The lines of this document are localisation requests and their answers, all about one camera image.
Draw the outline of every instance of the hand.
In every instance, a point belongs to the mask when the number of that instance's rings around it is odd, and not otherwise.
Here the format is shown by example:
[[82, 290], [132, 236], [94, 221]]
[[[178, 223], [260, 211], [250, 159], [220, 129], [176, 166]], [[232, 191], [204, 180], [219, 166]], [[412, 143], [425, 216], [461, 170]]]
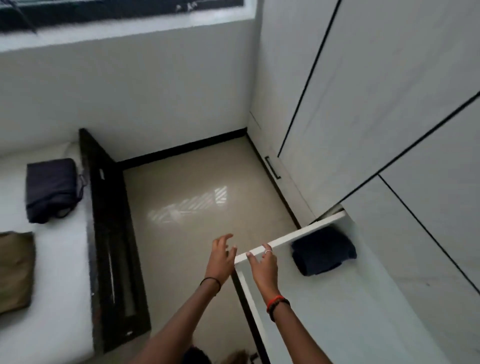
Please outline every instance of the hand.
[[[272, 250], [268, 244], [263, 244], [265, 250]], [[253, 280], [255, 281], [260, 294], [262, 295], [265, 304], [278, 296], [278, 266], [276, 265], [276, 256], [272, 252], [267, 252], [262, 255], [262, 260], [259, 262], [255, 256], [248, 252], [248, 261], [252, 267]]]
[[237, 247], [234, 246], [229, 252], [227, 252], [227, 240], [232, 236], [232, 234], [227, 234], [213, 240], [212, 252], [210, 253], [210, 259], [208, 260], [207, 270], [205, 272], [205, 278], [216, 278], [220, 281], [221, 285], [223, 285], [230, 277], [235, 265]]

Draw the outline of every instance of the cabinet handle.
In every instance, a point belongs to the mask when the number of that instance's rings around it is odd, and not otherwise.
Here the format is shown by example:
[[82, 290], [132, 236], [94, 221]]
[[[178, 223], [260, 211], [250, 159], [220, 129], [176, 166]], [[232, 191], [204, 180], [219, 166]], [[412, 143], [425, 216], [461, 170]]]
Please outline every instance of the cabinet handle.
[[275, 170], [273, 169], [272, 165], [270, 164], [270, 157], [269, 156], [266, 156], [265, 157], [265, 161], [267, 162], [268, 166], [270, 167], [270, 170], [272, 171], [273, 175], [275, 176], [276, 179], [280, 179], [281, 177], [275, 172]]

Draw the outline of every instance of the red thread bracelet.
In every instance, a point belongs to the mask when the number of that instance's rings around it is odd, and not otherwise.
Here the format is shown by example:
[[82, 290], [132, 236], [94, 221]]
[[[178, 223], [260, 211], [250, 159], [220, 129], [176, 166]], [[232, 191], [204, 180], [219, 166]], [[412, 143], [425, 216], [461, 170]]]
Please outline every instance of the red thread bracelet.
[[281, 294], [279, 294], [278, 296], [276, 296], [275, 298], [272, 298], [270, 301], [268, 301], [267, 303], [267, 312], [269, 313], [270, 311], [270, 306], [273, 305], [277, 300], [284, 300], [285, 297], [282, 296]]

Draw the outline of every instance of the window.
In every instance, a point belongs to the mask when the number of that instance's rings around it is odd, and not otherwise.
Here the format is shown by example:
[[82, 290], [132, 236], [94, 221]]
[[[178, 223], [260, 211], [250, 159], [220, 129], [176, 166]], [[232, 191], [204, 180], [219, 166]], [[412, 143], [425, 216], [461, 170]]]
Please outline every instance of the window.
[[244, 0], [0, 0], [0, 31], [243, 6]]

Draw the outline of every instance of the white mattress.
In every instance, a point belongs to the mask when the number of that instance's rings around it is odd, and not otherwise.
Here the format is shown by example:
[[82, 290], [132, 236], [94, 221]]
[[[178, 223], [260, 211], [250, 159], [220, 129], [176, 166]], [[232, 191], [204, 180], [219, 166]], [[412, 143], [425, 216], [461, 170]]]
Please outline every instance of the white mattress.
[[2, 364], [76, 363], [94, 353], [84, 201], [45, 225], [26, 218], [26, 165], [56, 158], [82, 170], [76, 143], [0, 158], [0, 231], [33, 231], [36, 245], [31, 306], [0, 315]]

